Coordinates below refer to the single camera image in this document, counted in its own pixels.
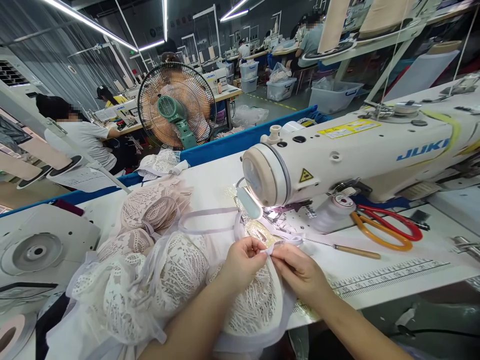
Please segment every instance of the wooden handle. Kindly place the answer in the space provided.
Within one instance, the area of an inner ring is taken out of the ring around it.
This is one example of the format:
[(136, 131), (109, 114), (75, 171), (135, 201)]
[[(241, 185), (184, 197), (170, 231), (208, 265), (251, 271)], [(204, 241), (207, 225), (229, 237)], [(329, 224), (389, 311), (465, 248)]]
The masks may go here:
[(360, 249), (356, 249), (356, 248), (353, 248), (353, 247), (335, 245), (335, 248), (337, 250), (343, 251), (344, 253), (359, 255), (359, 256), (366, 257), (366, 258), (370, 258), (370, 259), (380, 260), (382, 258), (379, 253), (370, 252), (370, 251), (366, 251), (366, 250), (360, 250)]

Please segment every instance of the warning label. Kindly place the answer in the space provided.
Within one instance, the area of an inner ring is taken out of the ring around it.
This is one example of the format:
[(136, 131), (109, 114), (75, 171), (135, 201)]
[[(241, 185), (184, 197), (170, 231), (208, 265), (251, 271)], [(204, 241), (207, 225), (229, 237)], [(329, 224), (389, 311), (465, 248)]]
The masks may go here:
[(305, 181), (307, 181), (307, 180), (310, 180), (310, 179), (313, 179), (313, 178), (314, 178), (313, 175), (312, 175), (311, 173), (309, 173), (309, 172), (307, 171), (307, 169), (304, 168), (304, 169), (301, 171), (301, 176), (300, 176), (300, 181), (299, 181), (299, 183), (303, 183), (303, 182), (305, 182)]
[(373, 120), (356, 120), (344, 125), (331, 127), (329, 129), (319, 131), (320, 134), (328, 136), (330, 139), (338, 139), (347, 135), (356, 134), (365, 130), (379, 127), (381, 124)]

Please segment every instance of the electric fan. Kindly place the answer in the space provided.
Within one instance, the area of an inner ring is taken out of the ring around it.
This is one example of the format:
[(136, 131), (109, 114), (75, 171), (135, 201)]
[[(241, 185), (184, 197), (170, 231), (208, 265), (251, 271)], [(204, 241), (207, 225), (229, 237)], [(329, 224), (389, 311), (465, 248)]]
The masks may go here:
[(154, 67), (141, 83), (138, 116), (155, 144), (182, 150), (209, 139), (217, 106), (200, 73), (180, 62), (167, 62)]

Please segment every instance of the hand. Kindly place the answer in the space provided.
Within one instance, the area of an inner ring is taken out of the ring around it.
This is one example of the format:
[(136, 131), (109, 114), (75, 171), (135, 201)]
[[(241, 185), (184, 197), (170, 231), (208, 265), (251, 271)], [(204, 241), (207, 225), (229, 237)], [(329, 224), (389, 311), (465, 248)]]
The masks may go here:
[(250, 236), (235, 242), (230, 246), (217, 278), (223, 279), (226, 285), (240, 294), (267, 262), (267, 254), (260, 252), (266, 248), (263, 242)]
[(298, 247), (287, 243), (274, 248), (271, 259), (300, 300), (310, 307), (335, 296), (320, 266)]

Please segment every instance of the red-handled scissors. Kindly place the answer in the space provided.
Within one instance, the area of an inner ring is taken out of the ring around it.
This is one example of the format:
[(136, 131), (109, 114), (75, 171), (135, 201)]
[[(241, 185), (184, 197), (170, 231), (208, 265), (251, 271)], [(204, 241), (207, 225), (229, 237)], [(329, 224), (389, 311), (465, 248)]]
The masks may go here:
[[(422, 234), (418, 226), (409, 218), (406, 218), (405, 216), (402, 216), (400, 214), (397, 214), (395, 212), (388, 211), (385, 209), (380, 209), (380, 208), (366, 206), (366, 205), (358, 205), (357, 209), (360, 211), (363, 211), (364, 214), (378, 221), (384, 227), (396, 232), (397, 234), (402, 235), (404, 238), (410, 241), (419, 241), (424, 237), (424, 235)], [(404, 233), (403, 231), (396, 228), (395, 226), (393, 226), (391, 223), (389, 223), (387, 220), (377, 215), (376, 213), (382, 213), (398, 220), (399, 222), (403, 223), (411, 231), (411, 234)]]

